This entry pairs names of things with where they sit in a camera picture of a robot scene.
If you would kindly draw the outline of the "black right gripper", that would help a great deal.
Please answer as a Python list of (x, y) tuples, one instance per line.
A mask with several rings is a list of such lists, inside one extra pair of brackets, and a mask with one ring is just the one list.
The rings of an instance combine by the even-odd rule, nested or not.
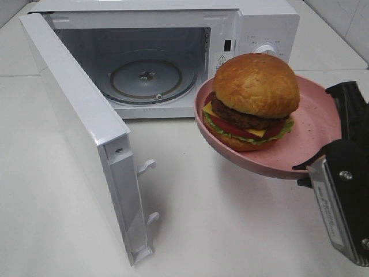
[(316, 154), (293, 166), (294, 170), (306, 173), (298, 179), (298, 185), (325, 188), (324, 163), (327, 161), (341, 205), (344, 208), (367, 208), (368, 161), (357, 144), (368, 144), (368, 103), (356, 81), (339, 83), (325, 91), (336, 103), (343, 139), (324, 146), (325, 154)]

